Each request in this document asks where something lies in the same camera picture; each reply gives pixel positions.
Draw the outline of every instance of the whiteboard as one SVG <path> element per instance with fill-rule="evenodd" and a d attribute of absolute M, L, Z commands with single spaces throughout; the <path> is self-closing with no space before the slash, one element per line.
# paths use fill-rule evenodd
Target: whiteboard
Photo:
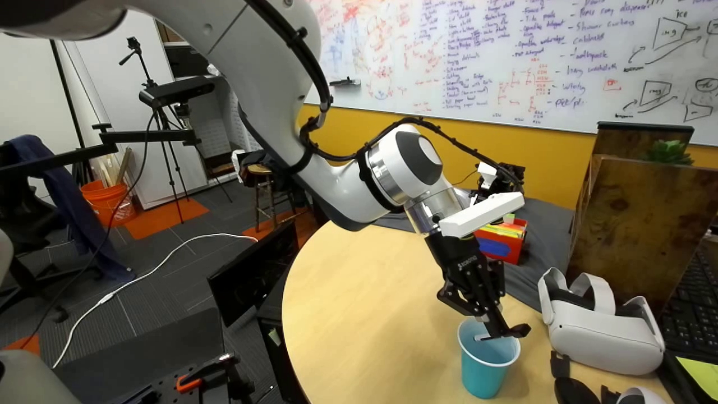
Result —
<path fill-rule="evenodd" d="M 333 105 L 718 143 L 718 0 L 310 0 Z"/>

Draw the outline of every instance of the gray floor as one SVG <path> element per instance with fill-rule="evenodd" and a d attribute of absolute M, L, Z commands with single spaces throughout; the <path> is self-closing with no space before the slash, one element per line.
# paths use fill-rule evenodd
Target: gray floor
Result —
<path fill-rule="evenodd" d="M 139 242 L 134 242 L 124 228 L 119 228 L 111 232 L 111 245 L 116 246 L 126 265 L 136 271 L 136 276 L 148 274 L 166 254 L 171 254 L 180 242 L 192 236 L 240 233 L 242 228 L 250 226 L 250 197 L 250 189 L 242 189 L 236 181 L 212 186 L 210 191 L 194 195 L 196 201 L 209 207 L 209 216 Z M 119 297 L 85 316 L 85 322 L 75 328 L 71 345 L 57 370 L 71 369 L 75 363 L 91 363 L 91 359 L 109 353 L 116 345 L 130 344 L 168 325 L 177 325 L 207 309 L 212 309 L 214 304 L 203 279 L 249 245 L 250 241 L 218 236 L 181 246 L 149 279 L 124 290 Z M 66 236 L 61 232 L 52 236 L 52 245 L 44 251 L 23 256 L 23 261 L 33 269 L 44 267 L 48 261 L 61 269 L 73 269 L 82 267 L 86 259 L 81 259 L 66 242 Z M 56 286 L 52 294 L 61 294 L 57 300 L 66 307 L 69 318 L 56 323 L 52 315 L 40 328 L 40 355 L 47 363 L 54 363 L 61 355 L 69 328 L 75 323 L 75 318 L 81 318 L 85 309 L 90 309 L 101 297 L 104 297 L 121 282 L 102 280 L 86 271 L 69 287 L 65 286 Z M 26 299 L 8 313 L 0 315 L 0 345 L 32 334 L 44 307 L 47 304 L 42 304 L 40 299 Z M 221 332 L 223 347 L 240 356 L 240 370 L 256 384 L 256 396 L 262 396 L 259 401 L 283 401 L 273 388 L 273 373 L 262 347 L 253 313 L 244 315 L 231 328 L 219 325 L 218 329 Z"/>

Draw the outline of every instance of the yellow wall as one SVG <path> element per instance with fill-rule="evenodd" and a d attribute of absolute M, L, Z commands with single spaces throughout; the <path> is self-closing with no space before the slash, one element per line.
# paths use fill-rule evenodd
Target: yellow wall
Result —
<path fill-rule="evenodd" d="M 301 121 L 316 114 L 306 105 Z M 325 126 L 312 134 L 320 149 L 330 153 L 353 153 L 370 142 L 384 126 L 397 121 L 398 114 L 361 112 L 331 107 Z M 592 134 L 533 130 L 516 126 L 488 126 L 469 121 L 429 118 L 457 142 L 480 151 L 496 162 L 521 163 L 524 173 L 524 194 L 558 207 L 573 209 L 581 191 L 586 163 L 592 151 Z M 476 186 L 474 158 L 453 149 L 441 138 L 425 132 L 443 160 L 447 178 L 463 189 Z M 718 149 L 691 146 L 696 167 L 718 168 Z"/>

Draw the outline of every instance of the yellow object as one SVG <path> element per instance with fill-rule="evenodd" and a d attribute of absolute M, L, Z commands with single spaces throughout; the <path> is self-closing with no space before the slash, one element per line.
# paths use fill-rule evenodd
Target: yellow object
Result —
<path fill-rule="evenodd" d="M 522 237 L 524 226 L 488 224 L 488 226 L 483 226 L 483 232 L 497 233 L 497 236 L 505 236 L 505 237 Z"/>
<path fill-rule="evenodd" d="M 316 114 L 316 105 L 305 105 L 297 117 L 297 126 L 306 117 Z M 330 153 L 353 153 L 365 142 L 378 134 L 384 126 L 397 121 L 401 114 L 386 112 L 365 112 L 365 111 L 345 111 L 331 107 L 328 121 L 320 130 L 312 132 L 312 142 Z M 524 194 L 543 201 L 552 201 L 564 209 L 576 207 L 576 197 L 583 184 L 586 167 L 592 153 L 595 134 L 579 132 L 558 132 L 558 130 L 536 130 L 521 126 L 490 126 L 474 121 L 449 121 L 433 118 L 429 121 L 441 126 L 441 130 L 457 142 L 478 149 L 496 162 L 509 162 L 524 167 Z M 443 173 L 449 181 L 460 189 L 476 186 L 476 173 L 469 176 L 476 167 L 470 154 L 453 149 L 449 142 L 421 130 L 430 143 L 438 149 Z M 718 149 L 708 146 L 688 146 L 693 167 L 714 167 L 718 168 Z"/>
<path fill-rule="evenodd" d="M 678 356 L 679 365 L 693 378 L 693 381 L 711 398 L 718 399 L 718 365 Z"/>

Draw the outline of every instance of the white cable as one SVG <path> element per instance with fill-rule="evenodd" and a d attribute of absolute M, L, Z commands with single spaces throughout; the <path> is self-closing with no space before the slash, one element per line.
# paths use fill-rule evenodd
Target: white cable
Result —
<path fill-rule="evenodd" d="M 159 271 L 181 246 L 185 246 L 185 245 L 190 245 L 190 242 L 194 242 L 194 241 L 207 241 L 207 237 L 236 237 L 236 241 L 253 241 L 253 242 L 256 242 L 256 237 L 250 237 L 250 236 L 237 236 L 237 233 L 199 233 L 199 236 L 192 236 L 192 237 L 180 242 L 180 245 L 177 245 L 171 254 L 166 254 L 148 274 L 136 276 L 136 279 L 119 286 L 116 290 L 111 290 L 111 292 L 107 292 L 104 297 L 101 297 L 90 309 L 85 309 L 85 313 L 71 323 L 71 328 L 69 328 L 69 332 L 66 332 L 66 341 L 65 341 L 57 359 L 52 363 L 52 369 L 57 369 L 57 363 L 65 359 L 65 355 L 66 355 L 66 351 L 69 351 L 69 344 L 71 344 L 71 338 L 73 338 L 75 328 L 79 328 L 97 307 L 104 306 L 104 304 L 111 300 L 119 292 L 132 287 L 134 282 L 141 282 L 141 280 L 146 280 L 146 279 L 149 279 L 149 276 L 152 276 L 155 271 Z"/>

